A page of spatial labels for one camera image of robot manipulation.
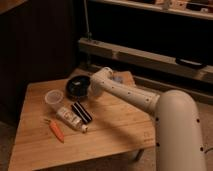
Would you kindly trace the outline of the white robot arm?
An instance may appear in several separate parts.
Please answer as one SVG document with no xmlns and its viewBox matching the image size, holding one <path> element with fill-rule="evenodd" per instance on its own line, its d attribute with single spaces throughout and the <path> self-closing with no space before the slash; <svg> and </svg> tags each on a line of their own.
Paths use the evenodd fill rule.
<svg viewBox="0 0 213 171">
<path fill-rule="evenodd" d="M 161 95 L 115 82 L 104 67 L 90 77 L 89 93 L 106 91 L 155 118 L 156 171 L 207 171 L 199 111 L 194 99 L 180 90 Z"/>
</svg>

